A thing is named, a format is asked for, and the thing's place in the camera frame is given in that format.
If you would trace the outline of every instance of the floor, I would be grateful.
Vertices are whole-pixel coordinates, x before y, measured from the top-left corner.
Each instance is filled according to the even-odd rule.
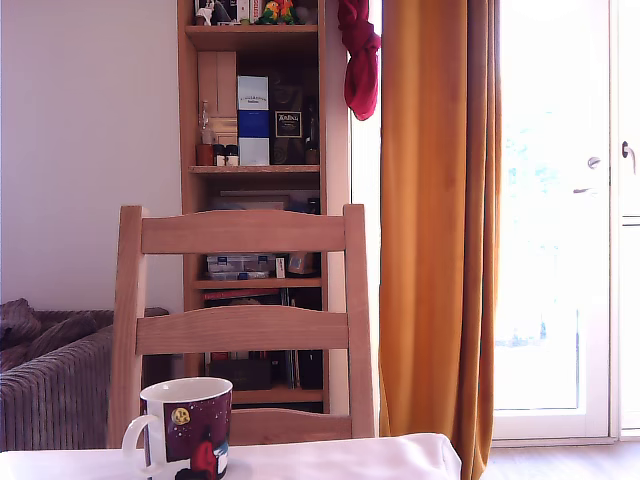
[[[640,443],[494,448],[481,480],[640,480]]]

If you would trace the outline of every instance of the wooden chair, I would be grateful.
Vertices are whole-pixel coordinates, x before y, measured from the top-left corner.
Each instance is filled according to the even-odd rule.
[[[347,313],[287,306],[215,307],[144,318],[145,256],[211,252],[345,254]],[[147,218],[120,210],[108,446],[119,448],[140,413],[142,355],[249,350],[349,352],[348,416],[284,409],[234,410],[231,443],[253,445],[372,437],[371,347],[364,207],[344,216],[283,211],[216,211]]]

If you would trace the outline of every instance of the door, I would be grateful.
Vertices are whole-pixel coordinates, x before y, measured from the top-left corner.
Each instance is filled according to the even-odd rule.
[[[608,434],[607,0],[502,0],[494,438]]]
[[[640,429],[640,218],[620,231],[620,423]]]
[[[640,2],[619,2],[619,132],[635,153],[620,152],[620,425],[640,429]]]

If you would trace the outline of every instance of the table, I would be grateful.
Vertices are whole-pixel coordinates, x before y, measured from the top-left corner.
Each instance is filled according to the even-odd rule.
[[[138,451],[140,465],[144,452]],[[287,445],[231,447],[225,480],[459,480],[460,459],[444,435],[417,433]],[[0,453],[0,479],[130,479],[120,450]]]

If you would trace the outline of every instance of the mug handle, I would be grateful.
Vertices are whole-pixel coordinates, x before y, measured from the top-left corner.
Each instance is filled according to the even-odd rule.
[[[155,415],[142,415],[134,419],[127,427],[127,431],[124,432],[124,438],[122,439],[122,454],[125,459],[129,461],[133,469],[142,477],[152,477],[153,475],[160,473],[163,469],[163,465],[159,465],[157,463],[152,463],[151,466],[148,467],[139,468],[135,461],[138,437],[142,433],[144,427],[149,423],[156,421],[160,422],[161,420]]]

